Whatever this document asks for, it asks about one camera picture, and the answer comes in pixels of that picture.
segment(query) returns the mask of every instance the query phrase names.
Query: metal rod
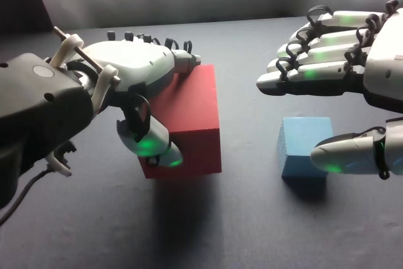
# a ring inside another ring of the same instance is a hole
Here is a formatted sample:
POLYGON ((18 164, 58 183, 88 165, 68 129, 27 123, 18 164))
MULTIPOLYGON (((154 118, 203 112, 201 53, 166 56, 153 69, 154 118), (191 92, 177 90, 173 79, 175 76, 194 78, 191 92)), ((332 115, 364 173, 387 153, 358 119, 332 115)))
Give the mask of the metal rod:
MULTIPOLYGON (((57 26, 54 27, 53 32, 64 41, 67 37, 63 31, 58 28, 57 26)), ((96 61, 94 61, 90 56, 88 56, 85 51, 80 48, 80 47, 74 47, 74 50, 79 54, 85 61, 87 61, 89 64, 91 64, 98 73, 103 71, 103 67, 100 66, 96 61)), ((117 85, 120 82, 120 78, 118 76, 115 76, 112 78, 112 84, 117 85)))

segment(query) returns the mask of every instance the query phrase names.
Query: black cable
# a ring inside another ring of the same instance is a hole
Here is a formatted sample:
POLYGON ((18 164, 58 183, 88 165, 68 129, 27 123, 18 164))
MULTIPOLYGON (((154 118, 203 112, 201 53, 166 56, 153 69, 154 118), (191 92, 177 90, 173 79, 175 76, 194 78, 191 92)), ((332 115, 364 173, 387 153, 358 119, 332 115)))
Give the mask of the black cable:
POLYGON ((38 181, 39 179, 42 179, 44 176, 46 176, 48 173, 52 173, 53 170, 51 169, 46 169, 42 172, 40 172, 39 174, 37 174, 36 176, 34 176, 29 182, 28 184, 25 185, 23 191, 20 193, 19 197, 15 200, 14 204, 10 207, 9 210, 7 210, 7 212, 0 218, 0 227, 7 222, 7 220, 12 216, 12 214, 14 213, 14 211, 18 208, 18 206, 20 206, 21 202, 23 201, 23 199, 25 198, 26 194, 28 193, 28 191, 30 191, 32 185, 35 184, 36 181, 38 181))

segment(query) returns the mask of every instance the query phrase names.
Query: blue cube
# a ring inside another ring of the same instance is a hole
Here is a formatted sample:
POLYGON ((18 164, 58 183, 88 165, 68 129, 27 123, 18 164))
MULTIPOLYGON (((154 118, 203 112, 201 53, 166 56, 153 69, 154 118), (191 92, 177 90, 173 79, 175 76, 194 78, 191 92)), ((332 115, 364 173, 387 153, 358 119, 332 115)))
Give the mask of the blue cube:
POLYGON ((310 153, 319 142, 333 137, 330 118, 283 118, 278 136, 278 157, 283 178, 325 178, 326 171, 316 168, 310 153))

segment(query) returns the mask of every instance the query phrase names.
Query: red block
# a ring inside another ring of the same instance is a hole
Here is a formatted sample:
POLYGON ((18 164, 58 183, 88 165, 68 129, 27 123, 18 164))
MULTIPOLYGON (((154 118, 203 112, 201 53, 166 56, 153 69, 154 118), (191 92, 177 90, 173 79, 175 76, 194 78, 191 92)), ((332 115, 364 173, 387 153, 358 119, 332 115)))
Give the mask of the red block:
POLYGON ((189 75, 174 80, 149 100, 152 115, 169 130, 183 155, 173 168, 150 167, 139 158, 149 178, 179 178, 221 172, 220 124, 214 66, 197 66, 189 75))

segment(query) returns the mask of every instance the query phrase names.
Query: robotic hand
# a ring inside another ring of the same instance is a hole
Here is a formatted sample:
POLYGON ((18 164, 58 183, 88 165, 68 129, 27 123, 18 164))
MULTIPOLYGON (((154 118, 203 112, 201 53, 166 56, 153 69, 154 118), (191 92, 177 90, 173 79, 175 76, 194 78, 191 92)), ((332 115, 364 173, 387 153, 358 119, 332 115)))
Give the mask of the robotic hand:
POLYGON ((29 188, 49 172, 70 176, 64 159, 76 148, 70 139, 85 129, 107 106, 122 109, 125 120, 117 131, 127 148, 149 165, 176 166, 182 161, 169 132, 151 115, 147 98, 168 86, 175 72, 189 73, 201 63, 167 39, 161 46, 148 35, 86 47, 76 34, 54 32, 62 44, 51 59, 23 54, 0 63, 0 209, 15 194, 18 178, 45 158, 48 169, 32 179, 9 209, 0 226, 21 203, 29 188))
MULTIPOLYGON (((280 47, 256 85, 268 95, 339 96, 361 93, 378 108, 403 113, 403 9, 386 4, 386 13, 332 12, 312 8, 308 23, 280 47), (312 13, 325 11, 316 20, 312 13)), ((329 172, 403 175, 403 118, 388 120, 359 134, 344 134, 317 144, 312 162, 329 172)))

